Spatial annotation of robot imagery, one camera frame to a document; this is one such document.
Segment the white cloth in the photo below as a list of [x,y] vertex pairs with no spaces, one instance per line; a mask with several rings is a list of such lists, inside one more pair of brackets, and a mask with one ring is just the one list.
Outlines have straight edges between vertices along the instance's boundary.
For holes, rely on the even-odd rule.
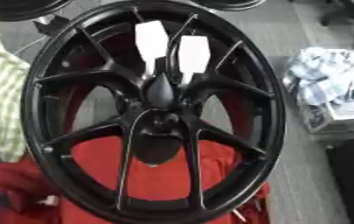
[[299,80],[297,98],[309,105],[341,103],[354,91],[354,51],[310,47],[288,61],[283,79]]

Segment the green checkered cloth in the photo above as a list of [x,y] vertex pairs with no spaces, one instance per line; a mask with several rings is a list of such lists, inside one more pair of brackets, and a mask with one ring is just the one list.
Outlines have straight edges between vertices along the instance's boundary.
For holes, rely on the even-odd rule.
[[16,162],[24,154],[20,96],[29,67],[0,42],[0,158],[6,162]]

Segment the wheel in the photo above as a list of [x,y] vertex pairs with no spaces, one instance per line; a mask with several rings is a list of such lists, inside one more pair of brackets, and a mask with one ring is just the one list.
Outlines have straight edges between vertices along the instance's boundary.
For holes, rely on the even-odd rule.
[[[162,21],[170,35],[167,57],[156,63],[152,79],[142,78],[143,62],[135,47],[134,27],[143,20]],[[182,35],[193,32],[209,39],[212,60],[204,73],[181,87],[174,50]],[[69,69],[62,66],[64,61]],[[61,118],[69,105],[60,99],[82,85],[86,91],[95,86],[108,89],[117,96],[120,111],[69,131]],[[172,97],[149,94],[163,88]],[[226,108],[232,134],[200,117],[212,95]],[[24,135],[42,171],[69,200],[118,223],[199,223],[231,211],[249,200],[273,170],[285,132],[280,83],[261,52],[225,20],[184,3],[119,2],[75,18],[40,51],[22,99]],[[74,145],[110,136],[122,141],[114,188],[94,180],[72,155]],[[202,140],[231,147],[243,158],[209,189],[203,189],[200,178]],[[127,193],[133,158],[161,167],[180,150],[190,179],[185,197],[148,200]]]

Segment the rim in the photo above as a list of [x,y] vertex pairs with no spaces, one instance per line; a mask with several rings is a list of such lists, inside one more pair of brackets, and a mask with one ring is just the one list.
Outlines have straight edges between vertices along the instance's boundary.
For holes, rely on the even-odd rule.
[[72,1],[73,0],[39,0],[38,3],[34,3],[34,1],[29,1],[30,3],[27,3],[27,5],[23,5],[23,1],[21,1],[17,5],[13,6],[9,5],[11,3],[1,3],[0,21],[15,22],[39,18],[66,7]]
[[[143,91],[146,91],[149,84],[137,79],[137,74],[131,73],[123,64],[111,63],[112,66],[105,66],[110,65],[107,62],[113,57],[103,45],[104,38],[101,35],[103,31],[107,28],[108,31],[115,32],[116,29],[117,32],[121,32],[120,29],[124,29],[121,27],[128,25],[131,28],[144,19],[161,20],[166,29],[170,28],[171,32],[173,31],[171,26],[177,25],[171,33],[168,57],[165,61],[159,62],[164,64],[166,77],[171,86],[178,80],[175,72],[177,59],[174,52],[181,34],[191,34],[194,30],[197,34],[206,35],[211,43],[215,46],[219,45],[219,51],[222,52],[218,57],[218,62],[215,62],[207,73],[201,74],[190,86],[185,87],[184,91],[178,90],[177,100],[172,107],[167,109],[153,108],[154,105],[148,104],[148,101],[144,99]],[[74,47],[75,39],[86,40],[104,63],[91,71],[59,72],[61,62],[68,57],[70,52],[68,49]],[[219,75],[222,69],[230,67],[231,62],[232,67],[241,70],[233,70],[238,72],[230,77]],[[247,84],[248,81],[244,79],[246,75],[243,73],[250,74],[254,85]],[[72,81],[75,83],[89,82],[86,79],[89,74],[92,75],[91,80],[100,81],[103,86],[107,83],[106,86],[116,95],[117,99],[121,100],[123,112],[120,116],[110,118],[88,129],[61,134],[61,131],[51,128],[52,119],[47,117],[47,114],[52,113],[47,108],[53,108],[52,105],[56,105],[55,102],[49,102],[54,97],[50,95],[50,91],[65,87],[68,82]],[[113,79],[105,79],[106,74],[112,74]],[[197,113],[200,113],[205,100],[216,91],[225,89],[237,95],[237,98],[233,98],[232,104],[238,102],[240,97],[246,98],[258,111],[257,114],[260,117],[258,132],[260,133],[256,145],[251,145],[238,134],[228,134],[198,118]],[[197,223],[211,220],[234,209],[260,189],[277,161],[284,136],[285,113],[280,85],[260,51],[247,36],[225,20],[183,3],[135,1],[112,3],[77,17],[41,50],[31,67],[22,99],[24,134],[30,152],[47,177],[61,189],[68,199],[85,210],[108,221],[122,223]],[[110,135],[121,136],[122,140],[125,140],[124,155],[132,155],[129,153],[132,137],[135,137],[137,132],[142,133],[144,130],[142,126],[152,125],[147,124],[142,118],[162,117],[169,114],[176,114],[178,117],[177,122],[174,122],[177,124],[172,126],[175,130],[173,137],[180,139],[186,150],[191,176],[191,193],[186,199],[148,202],[126,197],[124,186],[131,156],[121,159],[120,184],[115,191],[96,183],[74,164],[70,156],[69,149],[73,144]],[[240,124],[233,124],[234,132],[238,125]],[[224,181],[209,190],[202,191],[200,182],[197,181],[200,175],[197,154],[198,138],[232,146],[243,154],[244,161],[248,163],[238,163]],[[145,205],[146,209],[139,206],[140,204]],[[170,210],[158,210],[159,207],[165,205],[170,207]]]
[[266,0],[249,0],[249,1],[240,1],[240,0],[222,0],[222,1],[213,1],[213,0],[191,0],[193,3],[202,5],[204,7],[214,9],[217,11],[246,11],[261,4],[265,3]]

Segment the rim lip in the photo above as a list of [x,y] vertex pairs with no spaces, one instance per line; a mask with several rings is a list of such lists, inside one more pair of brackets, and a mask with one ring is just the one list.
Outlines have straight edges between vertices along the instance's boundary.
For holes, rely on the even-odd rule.
[[190,0],[195,4],[217,11],[246,11],[262,5],[267,0],[253,0],[245,3],[221,3],[216,0]]
[[[127,11],[127,9],[132,10],[135,6],[145,5],[145,7],[148,7],[149,4],[156,4],[157,7],[178,7],[176,12],[179,13],[181,13],[181,11],[190,11],[196,12],[199,15],[205,15],[206,18],[210,18],[211,20],[215,21],[216,24],[221,24],[221,27],[226,27],[227,33],[233,34],[227,34],[227,37],[230,37],[232,39],[243,39],[245,41],[245,46],[247,46],[247,49],[249,50],[250,54],[252,54],[250,57],[253,57],[253,59],[259,61],[260,63],[256,65],[260,65],[260,70],[262,70],[264,74],[267,74],[267,79],[263,79],[263,82],[265,82],[267,88],[270,88],[271,91],[276,94],[276,97],[270,102],[271,108],[275,111],[272,111],[271,113],[270,119],[272,120],[272,127],[271,130],[268,132],[269,137],[267,138],[267,145],[266,147],[264,147],[268,148],[268,146],[270,145],[270,151],[267,156],[267,162],[261,168],[259,175],[254,177],[253,181],[248,185],[247,188],[244,189],[244,191],[237,193],[226,203],[223,203],[216,209],[211,210],[210,213],[200,213],[192,215],[192,217],[176,220],[176,222],[172,221],[170,223],[198,223],[202,221],[212,220],[249,200],[260,189],[261,185],[264,183],[269,173],[273,170],[274,165],[276,164],[280,155],[285,134],[285,108],[280,82],[275,77],[272,67],[268,64],[267,60],[264,58],[258,48],[243,32],[239,31],[236,27],[226,22],[224,19],[217,17],[206,10],[199,9],[186,3],[164,1],[142,3],[140,1],[125,1],[103,5],[75,18],[69,25],[67,25],[56,36],[52,37],[48,41],[48,43],[46,43],[46,45],[42,48],[34,63],[32,64],[29,76],[27,77],[26,82],[24,84],[24,91],[21,102],[21,121],[23,125],[24,136],[27,140],[29,149],[31,149],[30,153],[39,164],[43,173],[45,173],[46,177],[49,178],[62,191],[65,197],[67,197],[69,200],[73,201],[80,207],[84,208],[85,210],[96,214],[108,221],[134,223],[129,217],[124,216],[121,213],[117,214],[101,211],[101,209],[95,207],[92,202],[86,201],[84,199],[85,197],[83,198],[82,196],[77,195],[72,189],[75,188],[77,190],[79,188],[73,185],[67,185],[66,180],[63,180],[64,175],[58,173],[58,170],[54,170],[55,167],[47,163],[47,156],[44,154],[41,149],[41,145],[39,145],[38,143],[38,135],[37,133],[35,133],[36,131],[31,131],[34,129],[34,126],[36,126],[36,123],[34,123],[34,121],[36,121],[37,119],[36,117],[34,117],[32,111],[34,107],[32,102],[33,99],[29,96],[34,96],[34,80],[39,77],[40,74],[45,74],[45,65],[49,66],[49,63],[53,58],[50,56],[51,53],[56,53],[59,48],[65,44],[65,40],[68,39],[67,35],[69,35],[69,32],[71,31],[74,25],[76,25],[77,23],[94,24],[100,19],[110,17],[110,15],[115,15],[119,12],[125,12]],[[155,220],[151,220],[148,222],[141,221],[141,223],[164,223],[164,220],[160,220],[159,222]]]
[[10,12],[0,12],[1,22],[18,22],[23,20],[29,20],[34,18],[39,18],[48,14],[52,14],[55,11],[66,7],[73,0],[58,0],[54,3],[50,3],[43,8],[20,10],[20,11],[10,11]]

